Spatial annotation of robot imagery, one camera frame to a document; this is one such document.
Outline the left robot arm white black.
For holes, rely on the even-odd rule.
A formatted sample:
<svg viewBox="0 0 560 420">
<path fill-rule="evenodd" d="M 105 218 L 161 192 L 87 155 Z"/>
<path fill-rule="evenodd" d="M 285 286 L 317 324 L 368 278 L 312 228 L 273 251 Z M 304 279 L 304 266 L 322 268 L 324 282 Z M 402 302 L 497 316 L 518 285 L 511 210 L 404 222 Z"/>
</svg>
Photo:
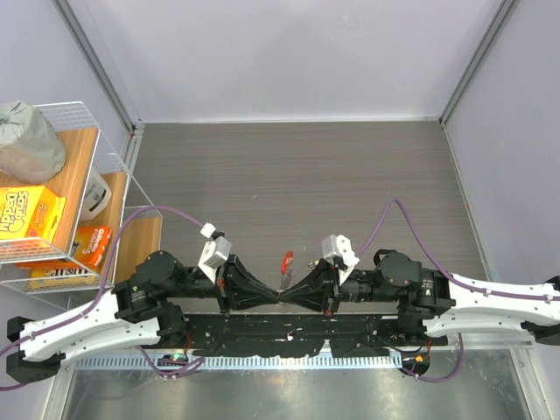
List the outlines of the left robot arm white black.
<svg viewBox="0 0 560 420">
<path fill-rule="evenodd" d="M 6 373 L 19 387 L 56 375 L 66 362 L 122 347 L 181 347 L 190 339 L 173 298 L 214 298 L 224 312 L 278 302 L 279 294 L 257 280 L 236 255 L 183 266 L 157 251 L 133 275 L 93 301 L 43 320 L 7 322 Z"/>
</svg>

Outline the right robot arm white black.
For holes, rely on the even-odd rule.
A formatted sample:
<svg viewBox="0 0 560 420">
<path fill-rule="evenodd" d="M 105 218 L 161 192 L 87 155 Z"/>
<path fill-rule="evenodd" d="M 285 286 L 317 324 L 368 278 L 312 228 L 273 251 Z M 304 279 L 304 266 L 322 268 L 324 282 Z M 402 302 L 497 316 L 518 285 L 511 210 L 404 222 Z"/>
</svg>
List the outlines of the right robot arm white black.
<svg viewBox="0 0 560 420">
<path fill-rule="evenodd" d="M 416 346 L 456 333 L 529 333 L 559 343 L 559 281 L 516 285 L 472 280 L 427 269 L 394 249 L 374 254 L 372 269 L 351 269 L 338 256 L 320 259 L 301 281 L 279 294 L 289 303 L 332 316 L 342 303 L 394 303 L 386 326 L 369 338 Z"/>
</svg>

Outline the silver keys with yellow tag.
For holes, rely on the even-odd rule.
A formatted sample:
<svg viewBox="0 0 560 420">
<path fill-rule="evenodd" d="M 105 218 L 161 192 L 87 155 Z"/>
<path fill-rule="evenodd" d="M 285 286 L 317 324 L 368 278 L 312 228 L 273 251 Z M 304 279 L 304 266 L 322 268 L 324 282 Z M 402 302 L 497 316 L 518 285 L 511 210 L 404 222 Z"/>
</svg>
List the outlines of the silver keys with yellow tag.
<svg viewBox="0 0 560 420">
<path fill-rule="evenodd" d="M 311 262 L 309 262 L 307 264 L 307 267 L 312 270 L 313 268 L 315 268 L 317 265 L 319 264 L 318 260 L 312 260 Z"/>
</svg>

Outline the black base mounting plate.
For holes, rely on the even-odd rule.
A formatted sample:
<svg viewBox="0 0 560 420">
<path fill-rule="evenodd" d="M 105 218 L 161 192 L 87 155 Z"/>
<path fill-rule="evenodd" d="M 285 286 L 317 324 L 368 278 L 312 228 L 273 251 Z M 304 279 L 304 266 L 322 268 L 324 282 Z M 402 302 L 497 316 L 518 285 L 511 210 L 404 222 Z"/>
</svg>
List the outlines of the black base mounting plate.
<svg viewBox="0 0 560 420">
<path fill-rule="evenodd" d="M 191 349 L 209 357 L 314 357 L 328 345 L 333 357 L 345 358 L 448 344 L 445 336 L 428 337 L 420 321 L 402 325 L 395 316 L 378 314 L 187 313 L 184 319 Z"/>
</svg>

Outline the orange snack box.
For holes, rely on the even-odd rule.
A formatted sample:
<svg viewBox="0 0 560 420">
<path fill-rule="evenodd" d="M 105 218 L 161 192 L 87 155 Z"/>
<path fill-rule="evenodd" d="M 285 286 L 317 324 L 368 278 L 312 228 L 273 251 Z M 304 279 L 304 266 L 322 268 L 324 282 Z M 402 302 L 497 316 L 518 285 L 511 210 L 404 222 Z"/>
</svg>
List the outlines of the orange snack box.
<svg viewBox="0 0 560 420">
<path fill-rule="evenodd" d="M 112 235 L 109 226 L 79 227 L 73 238 L 71 256 L 82 265 L 96 269 L 102 262 Z"/>
</svg>

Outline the white pump bottle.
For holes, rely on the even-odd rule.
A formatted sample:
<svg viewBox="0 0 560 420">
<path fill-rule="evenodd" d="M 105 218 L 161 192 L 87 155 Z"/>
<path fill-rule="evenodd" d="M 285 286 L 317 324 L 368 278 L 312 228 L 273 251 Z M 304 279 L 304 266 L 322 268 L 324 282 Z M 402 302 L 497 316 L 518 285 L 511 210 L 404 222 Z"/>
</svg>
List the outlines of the white pump bottle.
<svg viewBox="0 0 560 420">
<path fill-rule="evenodd" d="M 109 204 L 112 196 L 107 181 L 92 168 L 89 173 L 82 207 L 80 221 L 91 221 L 100 214 Z"/>
</svg>

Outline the yellow black candy bag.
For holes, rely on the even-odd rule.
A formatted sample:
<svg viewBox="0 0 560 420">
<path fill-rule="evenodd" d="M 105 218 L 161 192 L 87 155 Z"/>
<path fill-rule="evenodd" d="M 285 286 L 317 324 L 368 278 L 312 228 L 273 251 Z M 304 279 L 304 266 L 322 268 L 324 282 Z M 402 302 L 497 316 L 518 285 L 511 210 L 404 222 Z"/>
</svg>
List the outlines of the yellow black candy bag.
<svg viewBox="0 0 560 420">
<path fill-rule="evenodd" d="M 42 283 L 54 280 L 93 282 L 99 272 L 94 265 L 80 265 L 66 260 L 16 262 L 15 267 L 27 270 L 32 280 Z"/>
</svg>

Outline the yellow snack box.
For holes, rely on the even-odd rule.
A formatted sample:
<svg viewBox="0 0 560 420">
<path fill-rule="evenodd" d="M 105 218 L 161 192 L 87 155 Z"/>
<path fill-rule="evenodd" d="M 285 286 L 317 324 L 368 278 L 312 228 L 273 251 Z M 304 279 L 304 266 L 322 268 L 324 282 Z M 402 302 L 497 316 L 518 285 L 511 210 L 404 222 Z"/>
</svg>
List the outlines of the yellow snack box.
<svg viewBox="0 0 560 420">
<path fill-rule="evenodd" d="M 66 199 L 44 185 L 1 188 L 1 239 L 40 238 L 52 242 Z"/>
</svg>

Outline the grey crumpled bag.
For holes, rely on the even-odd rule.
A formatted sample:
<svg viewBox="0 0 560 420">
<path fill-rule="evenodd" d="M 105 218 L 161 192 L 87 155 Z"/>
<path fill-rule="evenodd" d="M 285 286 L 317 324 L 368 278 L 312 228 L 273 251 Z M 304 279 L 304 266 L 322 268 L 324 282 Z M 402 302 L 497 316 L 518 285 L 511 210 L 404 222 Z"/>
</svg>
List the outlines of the grey crumpled bag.
<svg viewBox="0 0 560 420">
<path fill-rule="evenodd" d="M 1 172 L 42 184 L 67 161 L 67 148 L 43 113 L 24 101 L 1 104 Z"/>
</svg>

